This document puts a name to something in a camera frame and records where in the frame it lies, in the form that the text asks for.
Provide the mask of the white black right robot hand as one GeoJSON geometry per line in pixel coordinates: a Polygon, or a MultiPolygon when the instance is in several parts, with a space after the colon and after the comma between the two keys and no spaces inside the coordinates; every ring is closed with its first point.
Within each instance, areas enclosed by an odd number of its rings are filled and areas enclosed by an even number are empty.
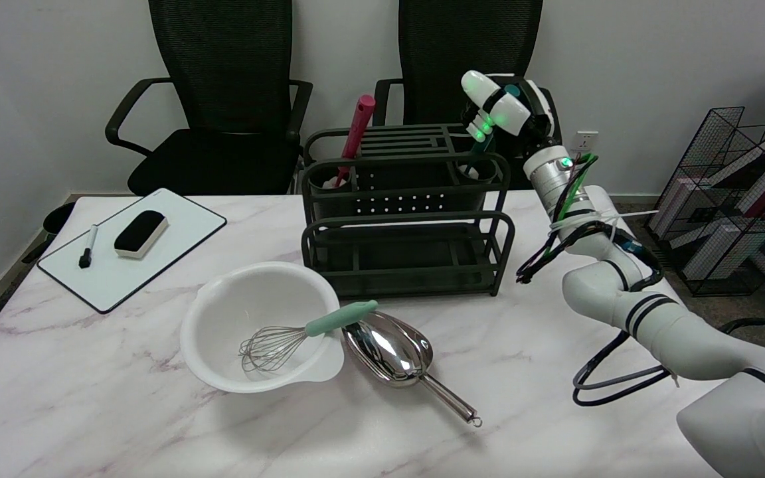
{"type": "Polygon", "coordinates": [[[485,144],[502,131],[523,145],[543,145],[555,140],[556,118],[549,94],[528,79],[506,78],[498,84],[477,70],[468,70],[460,85],[467,97],[462,126],[477,144],[485,144]]]}

